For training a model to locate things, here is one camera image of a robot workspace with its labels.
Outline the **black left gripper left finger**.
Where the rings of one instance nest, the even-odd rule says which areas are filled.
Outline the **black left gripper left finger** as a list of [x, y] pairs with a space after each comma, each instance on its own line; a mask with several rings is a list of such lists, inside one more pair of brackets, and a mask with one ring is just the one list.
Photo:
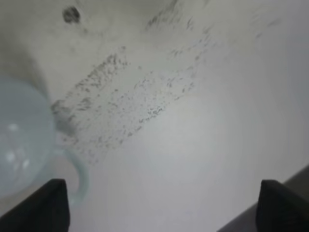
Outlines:
[[51, 179], [0, 217], [2, 232], [67, 232], [70, 206], [64, 179]]

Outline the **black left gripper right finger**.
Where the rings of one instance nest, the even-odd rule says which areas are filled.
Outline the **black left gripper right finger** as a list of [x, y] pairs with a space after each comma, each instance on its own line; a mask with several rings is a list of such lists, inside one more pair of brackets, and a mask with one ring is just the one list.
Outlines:
[[258, 232], [307, 232], [309, 202], [276, 180], [263, 180], [256, 229]]

